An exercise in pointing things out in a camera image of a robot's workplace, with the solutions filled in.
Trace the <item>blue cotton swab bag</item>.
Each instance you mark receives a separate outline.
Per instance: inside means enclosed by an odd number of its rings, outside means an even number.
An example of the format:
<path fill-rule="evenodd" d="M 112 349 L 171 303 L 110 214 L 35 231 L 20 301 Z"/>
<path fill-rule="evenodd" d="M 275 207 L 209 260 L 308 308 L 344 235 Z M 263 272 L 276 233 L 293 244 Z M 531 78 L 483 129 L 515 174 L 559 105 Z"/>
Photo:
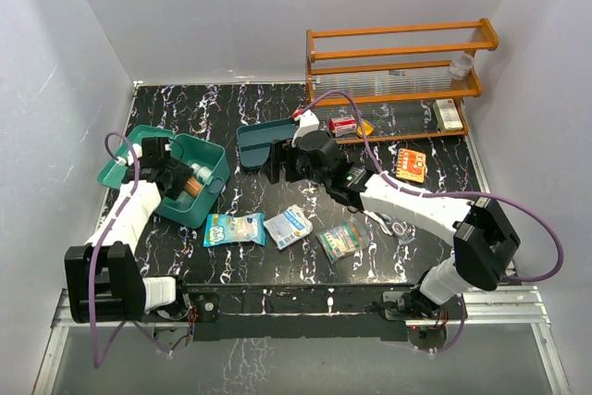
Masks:
<path fill-rule="evenodd" d="M 254 213 L 246 216 L 210 214 L 205 223 L 203 246 L 212 248 L 231 243 L 253 242 L 266 244 L 265 215 Z"/>

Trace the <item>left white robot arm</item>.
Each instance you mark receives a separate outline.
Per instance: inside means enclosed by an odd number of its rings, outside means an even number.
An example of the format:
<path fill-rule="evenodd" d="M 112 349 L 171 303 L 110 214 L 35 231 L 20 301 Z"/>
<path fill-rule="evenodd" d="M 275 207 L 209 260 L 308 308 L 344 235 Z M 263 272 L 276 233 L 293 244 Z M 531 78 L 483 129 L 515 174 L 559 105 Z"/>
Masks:
<path fill-rule="evenodd" d="M 166 198 L 180 195 L 190 167 L 171 155 L 167 137 L 134 143 L 119 194 L 104 222 L 81 246 L 68 248 L 65 272 L 70 312 L 77 323 L 140 321 L 153 310 L 180 320 L 191 297 L 172 276 L 145 278 L 135 251 L 140 237 Z"/>

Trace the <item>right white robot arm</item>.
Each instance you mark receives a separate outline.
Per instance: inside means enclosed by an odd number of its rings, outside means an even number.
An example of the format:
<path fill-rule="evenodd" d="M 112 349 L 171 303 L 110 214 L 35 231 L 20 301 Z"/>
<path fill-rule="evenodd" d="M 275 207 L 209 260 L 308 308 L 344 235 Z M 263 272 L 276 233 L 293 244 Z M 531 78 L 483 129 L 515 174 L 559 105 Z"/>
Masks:
<path fill-rule="evenodd" d="M 431 267 L 386 310 L 431 318 L 453 297 L 471 288 L 493 291 L 501 283 L 520 240 L 500 204 L 491 198 L 438 197 L 407 188 L 386 172 L 351 162 L 324 131 L 294 142 L 275 140 L 265 161 L 273 183 L 308 179 L 351 210 L 374 212 L 409 222 L 441 238 L 452 255 Z"/>

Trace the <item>white blue gauze packet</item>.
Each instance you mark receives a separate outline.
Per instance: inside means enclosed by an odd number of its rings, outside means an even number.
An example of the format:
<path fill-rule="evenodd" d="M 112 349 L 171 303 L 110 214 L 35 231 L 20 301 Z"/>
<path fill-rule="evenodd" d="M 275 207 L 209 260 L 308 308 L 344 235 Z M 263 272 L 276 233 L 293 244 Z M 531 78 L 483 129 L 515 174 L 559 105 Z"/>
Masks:
<path fill-rule="evenodd" d="M 291 205 L 280 214 L 267 219 L 264 227 L 280 251 L 313 232 L 312 222 L 298 205 Z"/>

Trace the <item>brown medicine bottle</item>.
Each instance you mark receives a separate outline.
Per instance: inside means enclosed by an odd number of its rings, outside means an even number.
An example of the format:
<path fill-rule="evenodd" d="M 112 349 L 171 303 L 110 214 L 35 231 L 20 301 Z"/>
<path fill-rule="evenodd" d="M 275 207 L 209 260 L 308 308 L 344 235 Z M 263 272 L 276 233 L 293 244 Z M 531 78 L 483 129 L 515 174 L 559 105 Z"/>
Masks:
<path fill-rule="evenodd" d="M 184 185 L 184 191 L 193 199 L 197 198 L 203 190 L 203 184 L 196 178 L 191 177 Z"/>

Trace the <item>white green cap bottle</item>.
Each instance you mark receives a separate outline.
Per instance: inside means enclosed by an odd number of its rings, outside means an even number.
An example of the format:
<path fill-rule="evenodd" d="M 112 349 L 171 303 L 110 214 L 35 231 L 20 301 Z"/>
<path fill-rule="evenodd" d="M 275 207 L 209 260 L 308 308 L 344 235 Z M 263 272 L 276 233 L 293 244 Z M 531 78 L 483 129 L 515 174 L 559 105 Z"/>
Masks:
<path fill-rule="evenodd" d="M 211 182 L 213 171 L 206 165 L 199 163 L 191 164 L 193 176 L 203 185 L 208 185 Z"/>

